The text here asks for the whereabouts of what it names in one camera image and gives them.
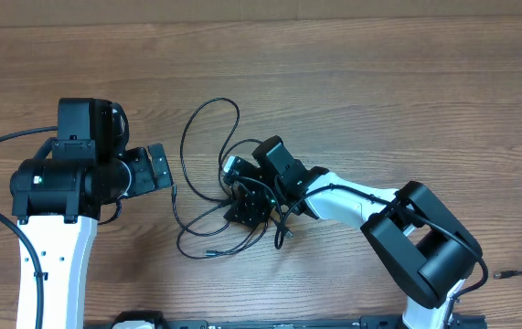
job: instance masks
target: cable end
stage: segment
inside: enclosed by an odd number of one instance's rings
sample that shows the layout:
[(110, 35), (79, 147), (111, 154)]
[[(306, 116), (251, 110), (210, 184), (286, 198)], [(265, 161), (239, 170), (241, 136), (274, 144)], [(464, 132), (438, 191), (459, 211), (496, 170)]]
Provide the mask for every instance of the cable end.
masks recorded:
[(518, 271), (501, 271), (495, 273), (494, 278), (496, 280), (508, 279), (518, 275)]

